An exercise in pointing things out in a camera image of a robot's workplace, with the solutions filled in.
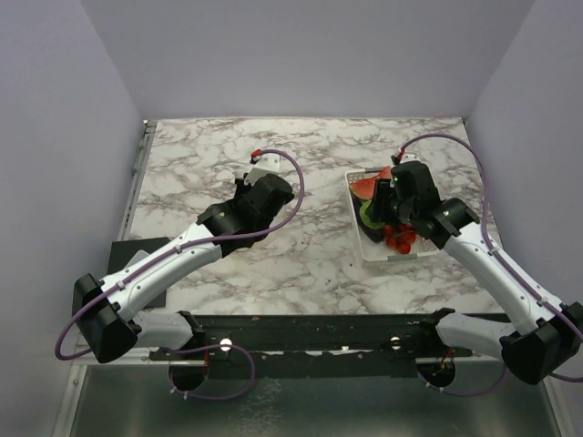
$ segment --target white marble surface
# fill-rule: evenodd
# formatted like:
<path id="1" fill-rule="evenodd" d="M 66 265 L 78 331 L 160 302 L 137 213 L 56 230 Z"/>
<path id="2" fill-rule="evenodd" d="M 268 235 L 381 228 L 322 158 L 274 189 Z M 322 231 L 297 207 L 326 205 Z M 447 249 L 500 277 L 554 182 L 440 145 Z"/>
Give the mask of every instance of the white marble surface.
<path id="1" fill-rule="evenodd" d="M 476 280 L 444 253 L 370 266 L 362 264 L 355 249 L 344 172 L 389 165 L 405 140 L 435 131 L 467 139 L 458 118 L 159 122 L 131 225 L 133 239 L 174 238 L 209 204 L 232 197 L 232 181 L 249 168 L 249 154 L 256 148 L 279 148 L 296 157 L 307 191 L 302 209 L 287 227 L 171 287 L 165 311 L 416 313 L 444 306 L 499 311 Z M 460 197 L 479 210 L 481 182 L 469 153 L 442 139 L 424 140 L 414 152 L 431 168 L 442 196 Z M 282 166 L 282 175 L 297 188 L 292 166 Z"/>

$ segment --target plastic container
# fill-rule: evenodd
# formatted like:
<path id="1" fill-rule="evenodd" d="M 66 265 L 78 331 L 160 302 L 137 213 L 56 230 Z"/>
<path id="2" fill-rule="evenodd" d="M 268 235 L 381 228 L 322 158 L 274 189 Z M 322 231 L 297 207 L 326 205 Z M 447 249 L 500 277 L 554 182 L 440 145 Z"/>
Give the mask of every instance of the plastic container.
<path id="1" fill-rule="evenodd" d="M 380 243 L 372 242 L 358 226 L 358 222 L 356 221 L 356 214 L 358 214 L 358 211 L 354 210 L 353 198 L 350 192 L 350 184 L 360 179 L 370 178 L 381 170 L 382 168 L 361 168 L 359 170 L 347 171 L 344 174 L 344 180 L 346 182 L 346 199 L 348 200 L 348 206 L 351 211 L 351 217 L 353 220 L 354 234 L 356 235 L 356 245 L 361 252 L 363 260 L 365 262 L 402 261 L 406 259 L 428 257 L 438 253 L 439 250 L 434 245 L 434 243 L 428 239 L 422 239 L 421 237 L 417 236 L 417 240 L 411 246 L 411 252 L 407 255 L 402 255 L 396 250 L 387 248 L 383 241 Z"/>

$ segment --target table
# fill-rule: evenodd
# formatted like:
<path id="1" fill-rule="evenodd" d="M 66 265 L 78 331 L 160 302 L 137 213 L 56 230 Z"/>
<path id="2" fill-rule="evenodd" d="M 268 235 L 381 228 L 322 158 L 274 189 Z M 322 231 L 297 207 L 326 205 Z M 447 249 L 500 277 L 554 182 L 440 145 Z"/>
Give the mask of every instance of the table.
<path id="1" fill-rule="evenodd" d="M 233 179 L 249 170 L 249 154 L 256 148 L 292 154 L 306 182 L 304 204 L 288 226 L 171 287 L 164 311 L 395 314 L 450 307 L 499 312 L 476 280 L 444 253 L 372 266 L 359 260 L 344 173 L 389 165 L 399 145 L 427 132 L 467 139 L 460 118 L 159 121 L 131 223 L 132 239 L 174 238 L 208 205 L 231 198 Z M 414 152 L 431 168 L 442 195 L 460 197 L 476 211 L 481 208 L 481 179 L 467 151 L 447 140 L 426 139 Z M 282 161 L 282 170 L 297 190 L 292 166 Z M 493 222 L 490 230 L 496 234 Z"/>

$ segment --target tomato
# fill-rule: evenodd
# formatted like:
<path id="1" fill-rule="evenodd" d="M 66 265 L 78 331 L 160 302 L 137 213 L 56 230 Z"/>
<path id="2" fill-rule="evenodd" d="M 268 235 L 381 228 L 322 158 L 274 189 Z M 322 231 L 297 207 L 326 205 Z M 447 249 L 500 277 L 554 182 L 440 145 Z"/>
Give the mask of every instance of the tomato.
<path id="1" fill-rule="evenodd" d="M 402 243 L 413 244 L 415 243 L 415 233 L 414 232 L 405 232 L 402 236 L 398 238 L 398 240 Z"/>
<path id="2" fill-rule="evenodd" d="M 407 253 L 409 253 L 411 251 L 411 245 L 407 244 L 407 243 L 400 243 L 397 246 L 397 250 L 399 251 L 399 253 L 406 255 Z"/>
<path id="3" fill-rule="evenodd" d="M 383 233 L 386 237 L 388 237 L 389 235 L 393 235 L 394 229 L 391 225 L 384 225 L 383 226 Z"/>
<path id="4" fill-rule="evenodd" d="M 386 247 L 389 248 L 389 249 L 397 249 L 397 244 L 398 243 L 397 243 L 397 240 L 394 239 L 394 237 L 392 235 L 389 235 L 386 238 L 385 244 L 386 244 Z"/>

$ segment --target purple cable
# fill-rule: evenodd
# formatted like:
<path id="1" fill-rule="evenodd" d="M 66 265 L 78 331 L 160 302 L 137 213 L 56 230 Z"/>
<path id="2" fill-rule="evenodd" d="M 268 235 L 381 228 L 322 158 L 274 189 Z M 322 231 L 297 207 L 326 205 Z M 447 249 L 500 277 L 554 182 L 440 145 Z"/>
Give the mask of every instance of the purple cable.
<path id="1" fill-rule="evenodd" d="M 527 291 L 528 294 L 530 294 L 537 301 L 542 301 L 544 307 L 553 314 L 555 314 L 557 317 L 559 317 L 561 321 L 563 321 L 563 323 L 569 326 L 569 328 L 575 333 L 579 340 L 583 342 L 583 332 L 581 332 L 581 330 L 575 325 L 575 323 L 573 323 L 565 314 L 563 314 L 560 310 L 556 309 L 553 305 L 551 305 L 545 300 L 542 300 L 542 296 L 538 294 L 538 292 L 520 275 L 520 273 L 514 270 L 512 266 L 504 259 L 504 257 L 502 257 L 502 255 L 500 255 L 496 250 L 494 250 L 494 244 L 492 243 L 492 241 L 490 241 L 486 228 L 488 217 L 488 185 L 486 184 L 486 173 L 484 171 L 480 158 L 478 157 L 477 153 L 470 147 L 470 145 L 467 144 L 463 139 L 454 137 L 453 135 L 437 132 L 433 134 L 423 134 L 420 135 L 419 137 L 412 138 L 401 146 L 401 150 L 404 151 L 406 148 L 411 146 L 413 143 L 419 141 L 420 139 L 433 137 L 451 139 L 452 141 L 455 141 L 456 143 L 466 148 L 474 156 L 477 168 L 480 174 L 482 175 L 482 183 L 484 184 L 484 205 L 482 207 L 482 221 L 480 223 L 480 228 L 482 229 L 482 237 L 484 238 L 484 241 L 486 242 L 488 249 L 494 255 L 494 258 L 496 258 L 496 260 L 500 264 L 502 264 L 502 266 L 510 274 L 510 276 L 512 276 L 512 278 L 514 278 L 514 280 L 518 282 Z M 577 378 L 572 376 L 564 376 L 554 372 L 550 373 L 550 376 L 552 376 L 553 378 L 557 378 L 558 380 L 567 382 L 583 382 L 583 377 Z"/>
<path id="2" fill-rule="evenodd" d="M 449 394 L 450 396 L 455 396 L 457 398 L 474 398 L 475 396 L 484 396 L 485 394 L 491 393 L 492 391 L 496 390 L 498 387 L 500 387 L 504 383 L 504 381 L 506 380 L 506 378 L 508 376 L 508 373 L 509 373 L 508 367 L 505 366 L 504 372 L 502 373 L 502 376 L 500 376 L 498 381 L 496 381 L 490 387 L 488 387 L 487 389 L 483 389 L 483 390 L 479 390 L 479 391 L 471 391 L 468 393 L 464 393 L 462 391 L 453 391 L 453 390 L 448 390 L 448 389 L 444 389 L 441 387 L 437 387 L 437 386 L 427 382 L 427 380 L 424 378 L 424 376 L 421 373 L 417 373 L 417 376 L 419 377 L 419 379 L 421 381 L 423 381 L 423 383 L 425 384 L 425 387 L 427 387 L 428 389 L 431 389 L 433 391 L 437 391 L 437 392 L 443 393 L 443 394 Z"/>
<path id="3" fill-rule="evenodd" d="M 236 344 L 230 344 L 229 346 L 225 346 L 224 344 L 211 344 L 209 346 L 203 346 L 201 348 L 196 348 L 196 349 L 187 349 L 184 351 L 176 351 L 173 349 L 168 349 L 168 351 L 173 352 L 173 353 L 197 353 L 197 352 L 209 351 L 211 349 L 227 348 L 227 347 L 233 348 L 233 349 L 241 352 L 243 355 L 245 355 L 245 358 L 247 358 L 247 360 L 249 361 L 249 365 L 251 367 L 251 374 L 249 376 L 249 382 L 247 383 L 247 385 L 245 385 L 245 387 L 243 387 L 239 391 L 234 392 L 233 394 L 227 394 L 225 396 L 209 396 L 206 394 L 193 393 L 191 391 L 181 391 L 181 390 L 176 388 L 176 384 L 174 383 L 174 380 L 172 379 L 172 371 L 169 370 L 168 379 L 170 381 L 170 384 L 172 384 L 172 391 L 170 393 L 176 392 L 176 393 L 179 393 L 182 395 L 186 394 L 190 398 L 202 399 L 204 401 L 231 401 L 233 399 L 239 398 L 243 394 L 246 394 L 253 387 L 255 387 L 255 363 L 253 362 L 253 357 L 251 357 L 251 354 L 248 353 L 246 350 L 244 350 L 241 346 L 237 346 Z"/>
<path id="4" fill-rule="evenodd" d="M 153 266 L 155 266 L 156 264 L 161 262 L 163 259 L 166 259 L 170 255 L 172 255 L 174 253 L 178 253 L 179 251 L 182 251 L 184 249 L 188 249 L 188 248 L 191 248 L 193 246 L 198 246 L 199 244 L 205 244 L 205 243 L 217 243 L 220 241 L 233 241 L 235 239 L 255 239 L 257 237 L 263 237 L 264 235 L 267 235 L 267 234 L 273 232 L 274 230 L 278 230 L 278 229 L 283 228 L 290 221 L 292 221 L 293 217 L 297 214 L 298 210 L 300 209 L 300 206 L 302 205 L 303 196 L 305 193 L 305 185 L 304 185 L 304 181 L 303 181 L 302 169 L 300 168 L 300 165 L 295 161 L 295 159 L 293 159 L 287 153 L 281 152 L 280 150 L 274 150 L 274 149 L 262 150 L 258 156 L 266 155 L 268 153 L 274 153 L 275 155 L 280 155 L 281 157 L 286 158 L 288 161 L 290 161 L 290 163 L 295 168 L 295 171 L 298 173 L 298 178 L 300 180 L 300 193 L 298 194 L 298 201 L 296 202 L 295 207 L 293 207 L 293 209 L 291 210 L 291 213 L 288 217 L 286 217 L 281 223 L 275 225 L 274 227 L 268 228 L 265 230 L 251 232 L 249 234 L 222 235 L 222 236 L 218 236 L 218 237 L 208 237 L 205 239 L 197 239 L 194 241 L 190 241 L 188 243 L 184 243 L 184 244 L 180 245 L 179 249 L 172 248 L 172 249 L 158 255 L 153 260 L 147 262 L 139 269 L 136 269 L 136 271 L 130 273 L 125 279 L 122 280 L 124 285 L 129 284 L 137 276 L 141 275 L 146 270 L 151 269 Z M 107 298 L 113 292 L 118 291 L 118 290 L 119 290 L 119 286 L 118 286 L 118 284 L 116 284 L 113 287 L 111 287 L 109 290 L 104 291 L 96 298 L 90 300 L 83 308 L 81 308 L 81 310 L 79 310 L 78 312 L 75 313 L 75 315 L 71 318 L 71 320 L 68 322 L 68 324 L 65 326 L 65 328 L 61 331 L 61 333 L 58 335 L 58 337 L 56 339 L 55 356 L 59 360 L 61 360 L 61 361 L 74 360 L 76 358 L 82 357 L 83 355 L 86 355 L 86 354 L 91 352 L 91 349 L 85 349 L 83 351 L 72 353 L 71 355 L 63 355 L 63 353 L 61 352 L 61 347 L 63 346 L 63 341 L 65 340 L 67 333 L 71 330 L 71 328 L 73 328 L 73 325 L 75 325 L 83 317 L 83 315 L 85 313 L 87 313 L 89 310 L 91 310 L 100 301 Z"/>

